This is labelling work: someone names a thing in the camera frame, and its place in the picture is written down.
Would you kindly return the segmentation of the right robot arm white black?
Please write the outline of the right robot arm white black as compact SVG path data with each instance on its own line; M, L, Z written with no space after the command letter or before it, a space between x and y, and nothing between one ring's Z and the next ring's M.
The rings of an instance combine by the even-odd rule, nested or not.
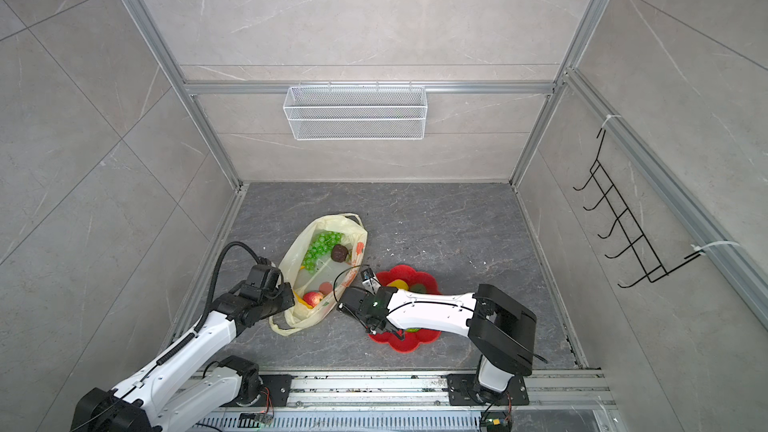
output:
M347 289L338 308L358 320L371 336L404 343L416 332L467 338L480 353L473 379L461 386L479 404L506 395L512 383L532 374L543 357L534 352L537 317L495 286L473 293L430 295L380 286Z

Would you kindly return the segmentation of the red yellow fake apple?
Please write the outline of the red yellow fake apple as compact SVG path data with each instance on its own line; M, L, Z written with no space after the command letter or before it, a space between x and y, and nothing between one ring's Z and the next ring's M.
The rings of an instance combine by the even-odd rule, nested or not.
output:
M303 303L309 308L315 308L325 298L325 295L320 291L310 291L304 294L302 297Z

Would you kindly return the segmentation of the yellow fake lemon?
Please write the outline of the yellow fake lemon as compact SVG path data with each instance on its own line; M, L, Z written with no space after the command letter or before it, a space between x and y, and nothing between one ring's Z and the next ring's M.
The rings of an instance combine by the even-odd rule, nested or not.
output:
M402 279L396 279L388 284L388 287L394 287L399 290L409 291L410 286L408 283Z

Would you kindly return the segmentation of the cream plastic bag orange prints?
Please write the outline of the cream plastic bag orange prints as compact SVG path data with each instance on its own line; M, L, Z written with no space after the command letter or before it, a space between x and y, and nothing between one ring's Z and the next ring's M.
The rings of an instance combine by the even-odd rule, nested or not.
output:
M348 260L337 263L331 260L330 255L325 255L318 259L316 270L311 273L303 269L301 263L310 242L322 231L344 234L341 244L349 249ZM320 291L325 298L313 309L305 308L295 300L295 305L283 313L281 322L277 322L274 317L269 319L272 331L288 337L314 327L325 319L357 277L362 267L367 238L368 232L360 216L354 213L326 215L312 221L295 239L279 268L293 293L303 297L307 292Z

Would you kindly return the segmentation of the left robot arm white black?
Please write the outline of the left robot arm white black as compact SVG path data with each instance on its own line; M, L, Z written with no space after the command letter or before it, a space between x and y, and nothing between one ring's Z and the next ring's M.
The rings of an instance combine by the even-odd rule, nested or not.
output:
M254 265L246 280L206 306L199 322L158 357L109 390L94 388L77 403L72 431L186 431L214 409L267 398L257 364L237 356L198 369L244 330L295 305L282 272Z

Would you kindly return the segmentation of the dark green fake avocado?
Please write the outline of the dark green fake avocado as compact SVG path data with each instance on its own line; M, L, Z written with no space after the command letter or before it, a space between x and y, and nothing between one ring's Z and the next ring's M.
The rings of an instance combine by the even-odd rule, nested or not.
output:
M417 294L427 294L427 288L425 285L415 283L409 287L409 291Z

